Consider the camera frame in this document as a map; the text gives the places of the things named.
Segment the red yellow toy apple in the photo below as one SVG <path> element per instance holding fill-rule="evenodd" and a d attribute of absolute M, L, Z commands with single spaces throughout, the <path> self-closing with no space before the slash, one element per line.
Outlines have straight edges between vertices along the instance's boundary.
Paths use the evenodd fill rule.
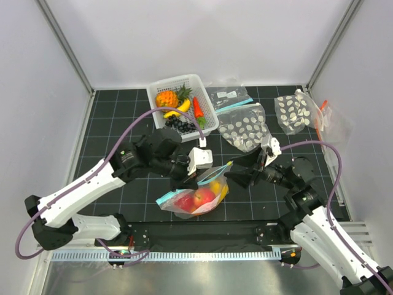
<path fill-rule="evenodd" d="M 205 203 L 209 203 L 215 199 L 216 195 L 208 188 L 201 188 L 195 191 L 193 195 L 193 204 L 199 208 Z"/>

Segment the clear zip bag teal zipper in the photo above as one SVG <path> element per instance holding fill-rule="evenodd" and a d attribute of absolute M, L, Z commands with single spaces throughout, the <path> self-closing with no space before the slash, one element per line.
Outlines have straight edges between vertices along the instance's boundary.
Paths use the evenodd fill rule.
<path fill-rule="evenodd" d="M 163 211 L 174 213 L 178 218 L 190 219 L 214 210 L 229 193 L 226 172 L 229 172 L 233 162 L 223 166 L 212 167 L 203 172 L 198 178 L 198 189 L 178 189 L 168 192 L 156 200 Z"/>

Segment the toy orange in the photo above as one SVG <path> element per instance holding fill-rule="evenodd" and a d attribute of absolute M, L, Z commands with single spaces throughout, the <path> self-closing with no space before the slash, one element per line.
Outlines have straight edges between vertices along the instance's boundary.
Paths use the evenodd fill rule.
<path fill-rule="evenodd" d="M 204 212 L 201 211 L 201 210 L 198 208 L 197 210 L 191 212 L 190 214 L 193 215 L 193 216 L 199 216 L 199 215 L 201 215 L 201 214 L 203 214 L 203 213 L 204 213 Z"/>

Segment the yellow toy bell pepper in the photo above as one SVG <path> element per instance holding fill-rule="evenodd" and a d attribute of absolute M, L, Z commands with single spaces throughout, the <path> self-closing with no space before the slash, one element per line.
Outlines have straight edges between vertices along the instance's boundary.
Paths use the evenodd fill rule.
<path fill-rule="evenodd" d="M 215 194 L 215 196 L 219 196 L 219 202 L 221 202 L 229 192 L 228 184 L 218 180 L 211 181 L 209 183 L 209 188 Z"/>

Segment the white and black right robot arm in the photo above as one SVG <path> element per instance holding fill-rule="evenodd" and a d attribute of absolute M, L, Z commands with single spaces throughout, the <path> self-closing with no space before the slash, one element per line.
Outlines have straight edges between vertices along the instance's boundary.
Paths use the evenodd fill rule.
<path fill-rule="evenodd" d="M 266 181 L 288 190 L 284 200 L 289 212 L 278 219 L 276 235 L 306 250 L 340 287 L 340 294 L 392 294 L 392 269 L 379 266 L 331 214 L 315 188 L 308 159 L 297 157 L 288 167 L 273 165 L 257 148 L 231 161 L 243 170 L 225 175 L 240 186 Z"/>

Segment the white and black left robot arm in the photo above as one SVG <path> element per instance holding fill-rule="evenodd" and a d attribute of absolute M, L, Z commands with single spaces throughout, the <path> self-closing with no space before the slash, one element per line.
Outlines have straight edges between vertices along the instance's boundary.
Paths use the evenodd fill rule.
<path fill-rule="evenodd" d="M 61 248 L 76 239 L 104 240 L 107 245 L 123 246 L 131 237 L 131 229 L 121 214 L 84 216 L 79 211 L 149 173 L 169 177 L 172 191 L 197 189 L 197 167 L 209 159 L 209 154 L 197 147 L 184 154 L 180 135 L 169 128 L 158 129 L 137 142 L 123 141 L 112 155 L 62 190 L 25 200 L 26 209 L 34 218 L 34 238 L 45 250 Z"/>

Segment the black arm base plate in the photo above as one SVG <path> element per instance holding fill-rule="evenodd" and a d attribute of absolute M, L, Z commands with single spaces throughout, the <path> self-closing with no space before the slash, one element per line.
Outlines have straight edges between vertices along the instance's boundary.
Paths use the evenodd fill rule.
<path fill-rule="evenodd" d="M 125 234 L 103 240 L 107 246 L 128 246 L 156 252 L 260 251 L 296 246 L 281 220 L 130 222 Z"/>

